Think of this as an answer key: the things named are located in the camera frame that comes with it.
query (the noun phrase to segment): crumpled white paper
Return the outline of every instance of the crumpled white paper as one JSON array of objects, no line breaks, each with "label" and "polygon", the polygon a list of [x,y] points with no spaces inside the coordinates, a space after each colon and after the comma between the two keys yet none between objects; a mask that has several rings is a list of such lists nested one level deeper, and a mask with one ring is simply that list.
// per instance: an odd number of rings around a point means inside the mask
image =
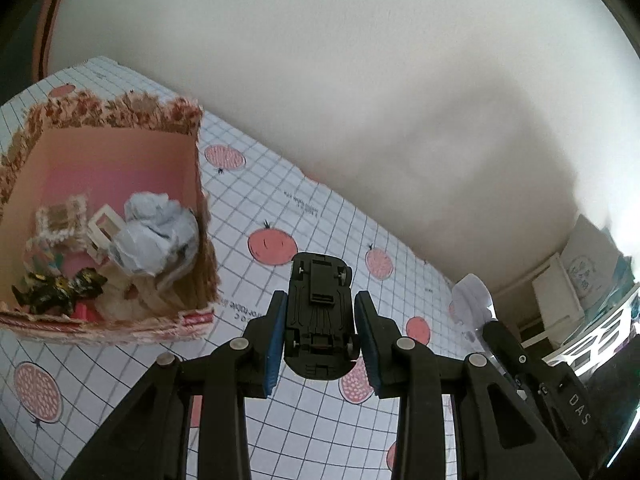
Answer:
[{"label": "crumpled white paper", "polygon": [[140,192],[124,205],[126,227],[113,237],[110,258],[129,276],[160,276],[158,290],[193,269],[198,223],[167,194]]}]

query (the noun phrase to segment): fabric-covered box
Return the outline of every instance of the fabric-covered box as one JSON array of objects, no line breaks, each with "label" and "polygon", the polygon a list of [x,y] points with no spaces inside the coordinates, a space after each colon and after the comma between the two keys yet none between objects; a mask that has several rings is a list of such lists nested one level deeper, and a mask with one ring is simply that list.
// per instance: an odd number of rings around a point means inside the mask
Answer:
[{"label": "fabric-covered box", "polygon": [[[187,99],[163,104],[156,97],[133,92],[102,100],[89,91],[78,91],[28,110],[24,129],[14,133],[0,162],[0,328],[56,342],[152,342],[210,332],[210,304],[217,299],[218,279],[197,167],[201,118],[201,108]],[[40,208],[82,196],[88,216],[105,203],[122,215],[129,196],[143,191],[167,194],[197,220],[195,265],[175,282],[181,310],[145,319],[107,320],[78,314],[77,309],[72,316],[50,311],[34,314],[29,305],[18,304],[12,285],[24,280],[25,247],[33,249],[28,242],[34,239]],[[72,203],[69,216],[82,209]],[[55,207],[57,222],[66,226],[66,212]],[[82,251],[64,259],[65,276],[83,267],[97,267]]]}]

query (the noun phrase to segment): white wall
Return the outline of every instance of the white wall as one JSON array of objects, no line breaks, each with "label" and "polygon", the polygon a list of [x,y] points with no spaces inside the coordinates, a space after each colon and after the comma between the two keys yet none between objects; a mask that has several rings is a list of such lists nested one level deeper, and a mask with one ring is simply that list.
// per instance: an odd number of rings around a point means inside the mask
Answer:
[{"label": "white wall", "polygon": [[50,70],[196,96],[452,279],[507,283],[581,210],[640,256],[640,62],[600,0],[63,0]]}]

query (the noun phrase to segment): toy dinosaur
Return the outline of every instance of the toy dinosaur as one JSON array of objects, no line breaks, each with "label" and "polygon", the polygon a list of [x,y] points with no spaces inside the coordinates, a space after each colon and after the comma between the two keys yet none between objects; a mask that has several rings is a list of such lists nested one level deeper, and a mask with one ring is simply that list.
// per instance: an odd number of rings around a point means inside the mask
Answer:
[{"label": "toy dinosaur", "polygon": [[93,267],[80,269],[71,279],[65,276],[44,276],[30,272],[28,277],[33,285],[27,292],[20,292],[12,286],[15,299],[20,306],[29,306],[31,314],[44,314],[59,307],[61,314],[71,316],[78,300],[94,300],[102,294],[102,286],[107,278],[98,274]]}]

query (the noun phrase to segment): metal screw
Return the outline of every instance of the metal screw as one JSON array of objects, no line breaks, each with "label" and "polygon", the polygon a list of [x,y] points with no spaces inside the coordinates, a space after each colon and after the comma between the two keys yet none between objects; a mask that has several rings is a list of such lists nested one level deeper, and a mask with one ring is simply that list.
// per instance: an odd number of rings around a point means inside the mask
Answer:
[{"label": "metal screw", "polygon": [[486,366],[486,357],[482,354],[471,354],[469,356],[469,362],[477,368],[482,368],[483,366]]},{"label": "metal screw", "polygon": [[175,355],[171,352],[162,352],[158,357],[156,357],[156,364],[162,368],[167,368],[172,365],[174,361]]},{"label": "metal screw", "polygon": [[410,337],[401,337],[396,341],[396,345],[402,350],[412,350],[415,348],[415,341]]},{"label": "metal screw", "polygon": [[229,341],[229,346],[233,350],[244,350],[249,346],[249,341],[244,337],[236,337]]}]

